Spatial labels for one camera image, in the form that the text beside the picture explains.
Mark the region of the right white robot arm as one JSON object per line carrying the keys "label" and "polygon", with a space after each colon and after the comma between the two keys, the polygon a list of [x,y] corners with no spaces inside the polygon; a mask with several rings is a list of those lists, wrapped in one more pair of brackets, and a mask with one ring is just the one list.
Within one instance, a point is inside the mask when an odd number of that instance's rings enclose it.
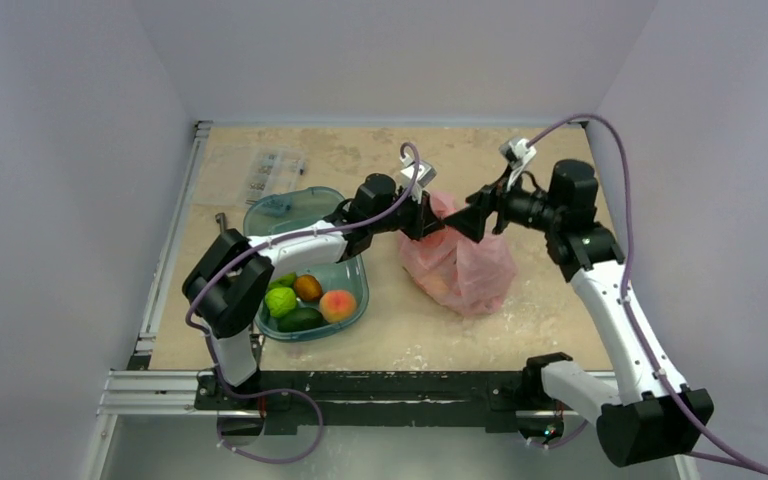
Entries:
{"label": "right white robot arm", "polygon": [[704,389],[691,389],[654,338],[630,286],[626,257],[613,233],[596,221],[599,183],[589,164],[565,159],[553,168],[545,192],[528,192],[505,179],[470,195],[446,226],[480,241],[491,214],[494,233],[511,223],[544,233],[547,252],[585,305],[608,353],[616,385],[585,372],[571,356],[531,357],[519,395],[544,407],[552,400],[576,411],[596,429],[617,467],[690,453],[700,426],[714,411]]}

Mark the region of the pink plastic bag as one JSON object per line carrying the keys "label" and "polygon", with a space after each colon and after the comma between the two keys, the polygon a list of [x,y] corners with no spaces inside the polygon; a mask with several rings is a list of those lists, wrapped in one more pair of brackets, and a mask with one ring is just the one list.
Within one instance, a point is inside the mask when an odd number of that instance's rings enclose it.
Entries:
{"label": "pink plastic bag", "polygon": [[508,243],[499,235],[487,234],[475,243],[445,227],[421,240],[401,234],[397,251],[414,283],[462,316],[500,310],[518,272]]}

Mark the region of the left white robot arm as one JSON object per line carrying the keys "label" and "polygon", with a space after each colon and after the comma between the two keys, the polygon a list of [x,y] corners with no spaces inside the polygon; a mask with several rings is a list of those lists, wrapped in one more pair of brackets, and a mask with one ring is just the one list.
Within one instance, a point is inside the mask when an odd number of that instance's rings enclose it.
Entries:
{"label": "left white robot arm", "polygon": [[259,367],[249,329],[272,282],[357,257],[377,234],[400,231],[419,240],[443,227],[429,193],[414,199],[391,177],[372,174],[352,198],[302,229],[260,237],[246,237],[236,229],[220,233],[182,285],[190,304],[185,320],[198,316],[202,321],[198,328],[222,377],[220,397],[235,409],[257,399],[253,376]]}

